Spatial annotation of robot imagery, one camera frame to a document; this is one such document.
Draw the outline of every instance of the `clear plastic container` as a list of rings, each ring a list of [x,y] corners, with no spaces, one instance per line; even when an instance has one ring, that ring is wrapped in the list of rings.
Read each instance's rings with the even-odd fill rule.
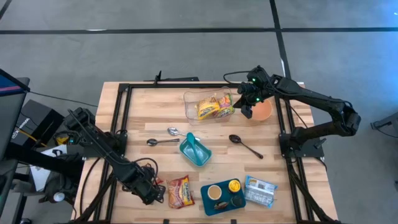
[[[209,124],[209,123],[219,123],[219,122],[227,122],[231,118],[231,115],[235,112],[233,108],[232,113],[220,117],[215,118],[213,116],[209,116],[205,119],[199,119],[198,111],[195,108],[195,105],[199,103],[199,101],[211,97],[216,96],[217,100],[221,99],[225,95],[231,95],[231,105],[234,104],[232,100],[232,93],[228,87],[223,87],[218,90],[205,90],[205,91],[187,91],[184,93],[184,103],[185,103],[185,116],[188,118],[190,124]]]

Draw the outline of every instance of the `white cup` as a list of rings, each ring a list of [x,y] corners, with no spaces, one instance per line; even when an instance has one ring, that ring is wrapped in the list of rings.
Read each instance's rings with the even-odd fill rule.
[[[218,197],[211,197],[210,196],[210,189],[211,188],[217,188],[219,191],[220,191],[220,194],[219,194],[219,196]],[[219,187],[219,186],[217,186],[217,185],[212,185],[212,186],[210,186],[209,187],[209,189],[207,190],[207,196],[210,198],[210,199],[212,199],[212,200],[218,200],[218,199],[220,199],[221,198],[221,194],[223,193],[223,191],[221,190],[221,188]]]

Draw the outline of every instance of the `spoon bowl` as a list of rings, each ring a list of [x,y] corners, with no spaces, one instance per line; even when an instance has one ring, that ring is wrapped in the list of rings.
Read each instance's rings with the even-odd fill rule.
[[[148,139],[147,145],[156,146],[157,145],[157,140],[156,139]]]
[[[242,139],[235,134],[230,135],[229,140],[231,140],[233,143],[242,143]]]
[[[172,135],[172,136],[178,136],[178,135],[187,136],[186,134],[180,133],[180,132],[178,131],[177,128],[167,128],[167,132],[168,132],[170,135]]]

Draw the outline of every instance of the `black box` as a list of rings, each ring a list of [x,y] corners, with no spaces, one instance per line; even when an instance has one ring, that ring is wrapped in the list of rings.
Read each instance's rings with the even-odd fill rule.
[[[21,109],[16,126],[30,134],[42,143],[47,144],[64,117],[55,110],[44,106],[34,100],[29,100]],[[35,141],[16,129],[11,136],[11,142],[32,149]]]

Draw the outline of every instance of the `wooden tabletop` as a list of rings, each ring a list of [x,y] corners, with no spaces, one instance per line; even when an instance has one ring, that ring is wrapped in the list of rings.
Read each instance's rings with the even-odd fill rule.
[[[111,127],[118,85],[117,82],[106,82],[103,86],[96,114],[96,125],[103,131],[109,131]],[[170,208],[166,191],[164,203],[154,202],[153,205],[144,205],[139,197],[123,192],[118,183],[112,223],[162,223],[165,218],[171,223],[230,223],[231,219],[237,219],[238,223],[295,223],[286,163],[280,155],[278,142],[280,129],[275,99],[270,98],[274,109],[271,117],[263,122],[249,120],[240,110],[236,110],[228,122],[192,126],[185,117],[183,94],[186,91],[187,88],[133,89],[127,122],[128,144],[125,156],[130,161],[142,157],[155,159],[159,165],[159,177],[164,180],[189,175],[190,190],[193,192],[195,204],[181,209]],[[236,101],[240,96],[236,93],[236,89],[231,91]],[[118,128],[125,97],[126,94],[122,99]],[[288,124],[285,105],[283,102],[281,104],[285,123]],[[308,105],[298,101],[291,101],[290,104],[308,126],[313,126]],[[294,120],[296,126],[302,125],[295,114]],[[213,152],[209,162],[204,167],[194,166],[181,155],[177,142],[158,144],[155,147],[146,145],[146,141],[150,138],[158,140],[174,138],[168,134],[168,127],[176,127],[183,133],[191,131],[201,138],[202,144]],[[264,159],[258,159],[244,146],[230,142],[228,139],[230,134],[238,134],[246,145],[264,155]],[[85,162],[75,203],[77,211],[79,211],[81,186],[94,160],[89,159]],[[337,219],[325,167],[314,158],[304,158],[303,163],[310,193],[326,214]],[[100,160],[88,178],[83,196],[83,210],[98,192],[102,168],[103,160]],[[206,216],[200,188],[203,185],[232,178],[238,178],[244,183],[246,175],[278,185],[273,207],[269,209],[247,202],[244,208],[211,217]],[[300,193],[299,195],[302,216],[306,219],[303,198]],[[104,197],[101,219],[105,216],[107,200],[108,194]]]

